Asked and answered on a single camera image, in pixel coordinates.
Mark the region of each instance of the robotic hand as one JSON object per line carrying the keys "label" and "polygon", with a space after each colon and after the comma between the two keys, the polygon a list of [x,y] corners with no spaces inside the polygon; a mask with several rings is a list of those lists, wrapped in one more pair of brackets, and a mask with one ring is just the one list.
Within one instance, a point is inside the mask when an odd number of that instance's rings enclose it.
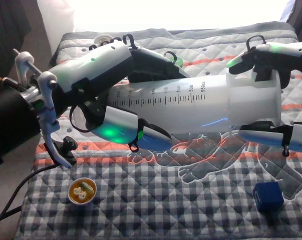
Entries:
{"label": "robotic hand", "polygon": [[[126,46],[127,37],[131,47]],[[0,156],[42,130],[52,159],[70,168],[76,162],[70,152],[77,148],[76,142],[70,137],[59,142],[51,136],[60,128],[57,118],[68,107],[73,127],[81,132],[92,131],[105,140],[128,144],[134,152],[139,147],[154,151],[171,147],[171,136],[164,129],[138,118],[132,111],[107,105],[108,90],[126,76],[136,83],[188,75],[164,56],[135,46],[130,34],[123,36],[123,42],[118,39],[90,49],[86,55],[43,73],[33,65],[34,58],[28,52],[15,50],[19,83],[12,81],[11,87],[0,90]],[[37,80],[27,80],[29,69]],[[21,85],[28,89],[19,92]],[[76,108],[84,116],[86,129],[72,122]]]}
{"label": "robotic hand", "polygon": [[[263,44],[250,47],[249,38],[246,43],[247,51],[228,62],[229,72],[236,75],[253,68],[256,73],[255,81],[267,81],[271,71],[277,70],[281,89],[287,87],[291,70],[302,72],[302,42],[267,43],[263,36],[259,37],[262,38]],[[294,122],[293,126],[274,126],[271,121],[257,121],[241,126],[238,134],[250,142],[281,146],[285,157],[289,155],[289,149],[302,152],[302,122]]]}

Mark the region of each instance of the large plastic syringe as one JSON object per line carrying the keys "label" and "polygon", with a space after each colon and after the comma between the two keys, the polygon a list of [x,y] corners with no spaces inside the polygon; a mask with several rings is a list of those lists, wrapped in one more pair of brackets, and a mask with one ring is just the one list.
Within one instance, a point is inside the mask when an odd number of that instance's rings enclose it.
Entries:
{"label": "large plastic syringe", "polygon": [[130,110],[171,134],[225,132],[265,118],[279,124],[280,95],[273,71],[271,80],[261,82],[227,74],[115,85],[108,105]]}

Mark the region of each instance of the gingham pattern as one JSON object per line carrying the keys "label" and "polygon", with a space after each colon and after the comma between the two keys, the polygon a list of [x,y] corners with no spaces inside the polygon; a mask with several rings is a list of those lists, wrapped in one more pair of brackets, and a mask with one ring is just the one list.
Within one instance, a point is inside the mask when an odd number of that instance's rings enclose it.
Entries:
{"label": "gingham pattern", "polygon": [[[218,59],[185,67],[191,76],[199,76],[223,73],[224,57],[244,51],[244,41],[257,34],[274,42],[296,41],[292,31],[274,29],[198,41],[150,37],[137,44],[160,53],[172,47],[185,62]],[[83,54],[89,41],[63,41],[59,61]],[[63,58],[65,53],[70,58]],[[293,76],[282,94],[282,120],[287,124],[302,120],[302,76],[296,71]],[[80,135],[66,116],[60,124],[59,137],[69,135],[79,142],[78,163],[30,180],[16,239],[302,239],[300,153],[283,159],[280,149],[241,140],[235,128],[232,136],[176,134],[169,151],[133,154],[127,147]],[[50,164],[48,158],[40,145],[35,169]],[[67,199],[70,183],[80,177],[95,179],[97,185],[97,196],[87,207],[76,207]],[[258,182],[276,180],[284,205],[276,214],[262,215],[252,190]]]}

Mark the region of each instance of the checkered fabric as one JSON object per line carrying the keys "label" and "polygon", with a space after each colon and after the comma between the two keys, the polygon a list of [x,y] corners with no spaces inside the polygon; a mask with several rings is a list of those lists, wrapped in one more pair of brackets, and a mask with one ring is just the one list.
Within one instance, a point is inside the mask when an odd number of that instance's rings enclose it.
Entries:
{"label": "checkered fabric", "polygon": [[[140,46],[159,53],[175,51],[192,77],[223,74],[228,60],[245,50],[251,36],[297,41],[292,28],[276,22],[182,35],[162,29],[132,34]],[[57,63],[85,54],[82,49],[94,37],[78,33],[71,38],[62,40]],[[297,71],[282,94],[282,121],[294,120],[302,121],[302,74]],[[77,164],[30,180],[18,240],[302,239],[302,153],[284,158],[278,148],[245,142],[236,127],[231,135],[176,134],[166,152],[132,153],[125,145],[79,134],[66,115],[60,125],[57,136],[71,136],[79,143]],[[34,169],[52,164],[42,143]],[[97,185],[97,195],[86,207],[67,198],[70,183],[80,177],[94,179]],[[267,181],[278,181],[284,205],[263,215],[252,190]]]}

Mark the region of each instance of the gray floor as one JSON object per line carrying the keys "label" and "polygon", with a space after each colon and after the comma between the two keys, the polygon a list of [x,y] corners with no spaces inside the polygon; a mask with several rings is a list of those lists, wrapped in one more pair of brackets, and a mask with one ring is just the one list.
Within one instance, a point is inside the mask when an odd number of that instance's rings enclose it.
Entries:
{"label": "gray floor", "polygon": [[[30,52],[35,58],[35,65],[40,70],[48,70],[51,51],[37,1],[20,1],[25,8],[27,18],[32,28],[32,31],[25,37],[21,51]],[[17,79],[15,66],[12,68],[9,76]],[[4,157],[4,163],[0,165],[0,213],[18,184],[30,174],[39,137],[40,136],[34,137]],[[24,185],[15,198],[11,208],[22,204],[26,190],[27,185]],[[0,223],[0,240],[11,240],[14,237],[19,216],[20,214],[15,214]]]}

